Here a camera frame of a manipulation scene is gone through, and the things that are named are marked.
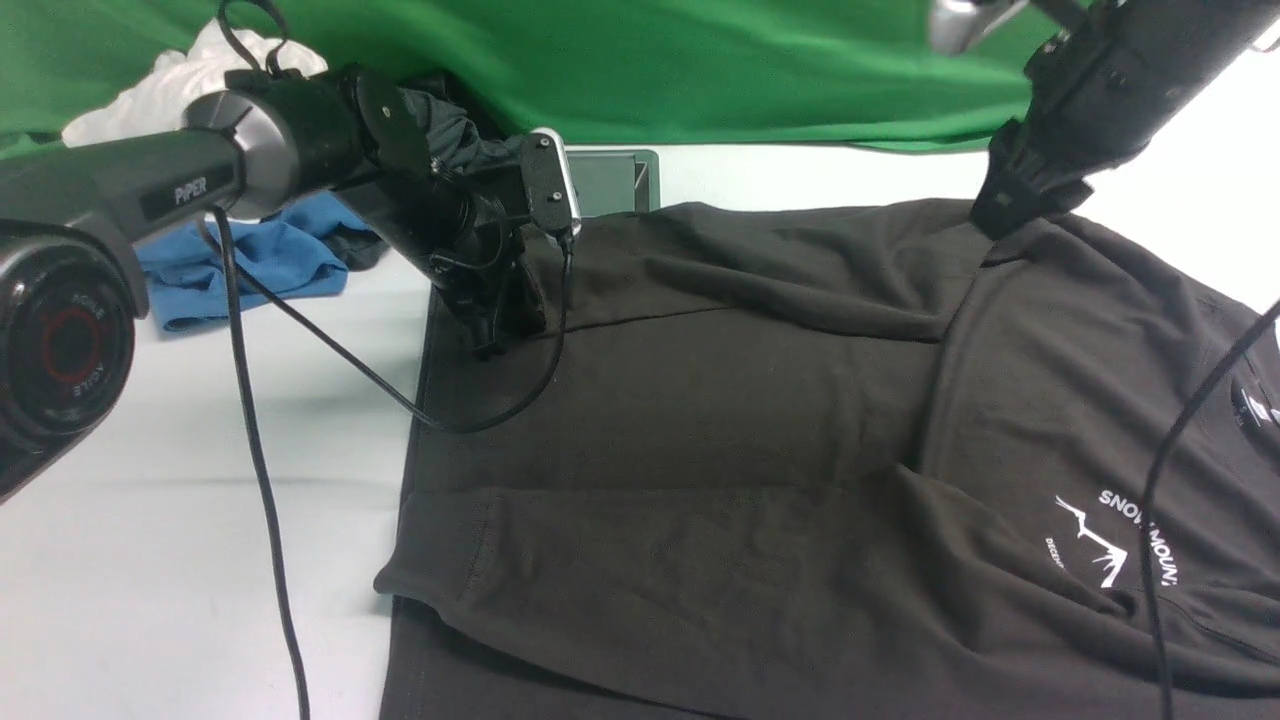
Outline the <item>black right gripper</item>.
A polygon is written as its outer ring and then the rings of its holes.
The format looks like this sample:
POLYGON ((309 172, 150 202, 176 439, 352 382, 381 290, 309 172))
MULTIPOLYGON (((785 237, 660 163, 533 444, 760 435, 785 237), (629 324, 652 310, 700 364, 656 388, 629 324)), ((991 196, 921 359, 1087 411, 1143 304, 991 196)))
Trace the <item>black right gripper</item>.
POLYGON ((1105 129, 1093 117, 1039 111, 1002 126, 989 145, 972 224, 998 241, 1038 218, 1078 209, 1094 192, 1087 177, 1108 161, 1105 129))

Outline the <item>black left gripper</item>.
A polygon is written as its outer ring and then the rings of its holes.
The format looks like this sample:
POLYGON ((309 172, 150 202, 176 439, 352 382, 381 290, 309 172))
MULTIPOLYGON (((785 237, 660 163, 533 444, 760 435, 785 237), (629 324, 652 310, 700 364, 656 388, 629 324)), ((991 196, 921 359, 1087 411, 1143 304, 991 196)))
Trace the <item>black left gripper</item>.
POLYGON ((516 197, 524 182, 515 141, 462 167, 443 161, 424 141, 383 141, 375 163, 387 201, 375 231, 468 311, 472 359, 488 361, 515 340, 547 329, 540 287, 522 260, 518 228, 527 206, 516 197))

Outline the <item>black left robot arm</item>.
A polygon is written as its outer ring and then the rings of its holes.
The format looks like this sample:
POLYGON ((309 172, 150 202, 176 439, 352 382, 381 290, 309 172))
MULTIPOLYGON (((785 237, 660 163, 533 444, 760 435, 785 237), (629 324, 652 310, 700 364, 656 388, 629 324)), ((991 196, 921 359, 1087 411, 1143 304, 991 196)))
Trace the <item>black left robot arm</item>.
POLYGON ((436 159, 387 76, 236 70, 180 129, 3 163, 3 495, 90 433, 129 375, 148 310, 136 249, 221 210, 256 220, 332 191, 425 274, 470 351, 541 333, 520 228, 576 231, 562 138, 524 137, 475 174, 436 159))

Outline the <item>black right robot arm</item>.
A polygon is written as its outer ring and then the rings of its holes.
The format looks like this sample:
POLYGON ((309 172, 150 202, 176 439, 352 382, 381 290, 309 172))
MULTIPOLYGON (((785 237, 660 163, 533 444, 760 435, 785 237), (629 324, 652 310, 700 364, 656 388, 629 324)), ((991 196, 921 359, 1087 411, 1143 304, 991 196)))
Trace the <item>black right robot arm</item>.
POLYGON ((988 146, 972 223, 1001 240, 1089 196, 1277 20, 1275 1, 1038 1, 1059 32, 1027 61, 1029 106, 988 146))

